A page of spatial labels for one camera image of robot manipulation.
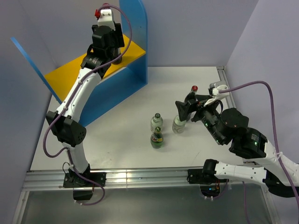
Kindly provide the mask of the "cola bottle without cap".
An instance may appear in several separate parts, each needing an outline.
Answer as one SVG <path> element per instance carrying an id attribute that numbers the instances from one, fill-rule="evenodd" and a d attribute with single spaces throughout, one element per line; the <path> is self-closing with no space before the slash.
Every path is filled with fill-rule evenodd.
<path id="1" fill-rule="evenodd" d="M 121 55 L 121 50 L 119 48 L 114 49 L 114 52 L 113 52 L 113 57 L 114 57 L 113 64 L 114 65 L 118 65 L 122 62 L 122 57 L 120 55 Z"/>

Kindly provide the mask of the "green Perrier glass bottle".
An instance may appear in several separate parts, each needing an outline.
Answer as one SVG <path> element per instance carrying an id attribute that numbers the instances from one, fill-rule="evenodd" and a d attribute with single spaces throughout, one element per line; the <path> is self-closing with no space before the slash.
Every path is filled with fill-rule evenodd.
<path id="1" fill-rule="evenodd" d="M 150 142 L 153 148 L 161 148 L 163 146 L 164 137 L 161 132 L 161 127 L 157 126 L 150 137 Z"/>

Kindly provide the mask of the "cola bottle with red cap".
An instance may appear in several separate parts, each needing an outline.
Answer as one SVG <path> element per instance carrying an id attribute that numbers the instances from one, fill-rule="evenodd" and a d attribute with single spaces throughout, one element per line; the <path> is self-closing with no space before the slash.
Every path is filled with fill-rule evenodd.
<path id="1" fill-rule="evenodd" d="M 191 87 L 191 90 L 190 92 L 187 94 L 187 96 L 185 97 L 184 99 L 184 103 L 187 103 L 187 102 L 191 102 L 191 103 L 194 103 L 196 102 L 196 94 L 197 94 L 197 90 L 198 90 L 198 87 L 196 85 L 193 85 Z"/>

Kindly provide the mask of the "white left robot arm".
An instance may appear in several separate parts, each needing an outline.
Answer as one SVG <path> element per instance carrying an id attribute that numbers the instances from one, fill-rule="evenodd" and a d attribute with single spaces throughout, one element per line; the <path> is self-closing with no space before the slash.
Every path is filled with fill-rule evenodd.
<path id="1" fill-rule="evenodd" d="M 92 44 L 80 65 L 78 77 L 63 103 L 54 111 L 48 111 L 49 128 L 67 151 L 71 170 L 77 172 L 74 181 L 79 186 L 90 183 L 90 165 L 86 160 L 83 140 L 86 128 L 79 123 L 81 113 L 94 88 L 102 81 L 112 64 L 122 61 L 120 49 L 125 46 L 121 25 L 92 26 Z"/>

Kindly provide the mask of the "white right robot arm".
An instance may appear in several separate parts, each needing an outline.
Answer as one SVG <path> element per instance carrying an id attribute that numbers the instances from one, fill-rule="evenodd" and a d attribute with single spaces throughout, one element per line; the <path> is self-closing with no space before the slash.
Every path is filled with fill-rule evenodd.
<path id="1" fill-rule="evenodd" d="M 229 151 L 238 157 L 255 162 L 258 168 L 231 165 L 207 159 L 200 169 L 188 171 L 190 184 L 212 184 L 239 180 L 266 186 L 274 195 L 295 197 L 299 193 L 299 166 L 283 155 L 258 130 L 250 128 L 249 118 L 237 109 L 217 111 L 222 103 L 217 100 L 204 106 L 206 99 L 176 101 L 179 118 L 185 120 L 195 113 L 192 122 L 201 121 L 218 145 L 230 145 Z"/>

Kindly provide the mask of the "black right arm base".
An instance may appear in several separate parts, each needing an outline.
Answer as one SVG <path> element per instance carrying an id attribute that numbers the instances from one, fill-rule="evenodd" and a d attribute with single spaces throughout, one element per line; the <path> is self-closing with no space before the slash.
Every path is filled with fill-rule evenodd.
<path id="1" fill-rule="evenodd" d="M 214 175 L 204 174 L 202 168 L 188 169 L 186 180 L 189 184 L 199 185 L 200 196 L 210 201 L 220 198 L 229 188 L 228 179 L 219 179 Z"/>

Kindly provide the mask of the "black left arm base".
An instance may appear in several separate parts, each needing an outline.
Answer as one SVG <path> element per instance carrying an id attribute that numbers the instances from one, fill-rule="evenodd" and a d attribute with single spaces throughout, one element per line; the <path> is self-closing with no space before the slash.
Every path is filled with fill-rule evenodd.
<path id="1" fill-rule="evenodd" d="M 91 172 L 88 177 L 90 180 L 97 182 L 102 187 L 105 186 L 106 182 L 106 173 L 105 172 Z M 65 174 L 63 188 L 64 189 L 73 189 L 73 199 L 77 201 L 89 201 L 93 196 L 95 185 L 91 182 L 88 182 L 75 173 L 73 176 L 70 176 L 70 173 Z"/>

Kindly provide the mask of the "blue and yellow shelf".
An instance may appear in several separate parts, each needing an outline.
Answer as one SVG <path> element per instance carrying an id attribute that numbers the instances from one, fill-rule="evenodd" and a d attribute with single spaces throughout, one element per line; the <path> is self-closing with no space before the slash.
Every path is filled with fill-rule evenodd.
<path id="1" fill-rule="evenodd" d="M 121 0 L 122 33 L 129 47 L 118 65 L 111 65 L 103 81 L 98 84 L 85 104 L 80 124 L 87 126 L 147 84 L 148 21 L 140 0 Z M 43 75 L 27 52 L 12 37 L 11 41 L 30 63 L 42 82 L 60 104 L 71 90 L 84 56 L 80 56 L 58 69 Z"/>

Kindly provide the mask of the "clear glass bottle green cap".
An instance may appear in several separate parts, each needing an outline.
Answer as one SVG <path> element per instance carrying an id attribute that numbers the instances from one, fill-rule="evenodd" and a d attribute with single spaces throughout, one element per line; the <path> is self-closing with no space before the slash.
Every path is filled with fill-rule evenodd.
<path id="1" fill-rule="evenodd" d="M 153 132 L 156 127 L 160 127 L 160 129 L 163 129 L 163 118 L 161 117 L 160 113 L 156 113 L 150 122 L 150 129 Z"/>

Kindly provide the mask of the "aluminium table edge rail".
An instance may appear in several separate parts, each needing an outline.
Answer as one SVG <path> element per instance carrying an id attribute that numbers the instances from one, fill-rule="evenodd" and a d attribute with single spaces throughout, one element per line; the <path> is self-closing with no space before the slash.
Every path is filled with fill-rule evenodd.
<path id="1" fill-rule="evenodd" d="M 228 82 L 228 79 L 226 76 L 226 72 L 225 72 L 225 67 L 217 66 L 216 69 L 217 69 L 220 80 L 225 82 L 227 87 L 230 88 L 229 82 Z M 232 107 L 236 108 L 235 101 L 234 101 L 234 98 L 233 98 L 233 95 L 231 92 L 229 93 L 229 97 L 227 97 L 227 104 L 228 104 L 229 108 L 232 108 Z"/>

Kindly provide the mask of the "aluminium front mounting rail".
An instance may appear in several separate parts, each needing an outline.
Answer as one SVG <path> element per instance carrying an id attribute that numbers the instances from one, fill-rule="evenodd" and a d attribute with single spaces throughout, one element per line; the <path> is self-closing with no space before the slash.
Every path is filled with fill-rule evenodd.
<path id="1" fill-rule="evenodd" d="M 183 187 L 190 184 L 204 183 L 199 174 L 199 167 L 193 168 L 148 168 L 148 169 L 111 169 L 93 170 L 100 174 L 105 189 L 133 189 Z M 221 165 L 217 182 L 254 183 L 265 185 L 266 170 L 262 167 Z M 22 191 L 54 191 L 54 190 L 91 190 L 91 184 L 80 187 L 72 184 L 67 186 L 68 178 L 59 170 L 33 171 L 25 176 Z"/>

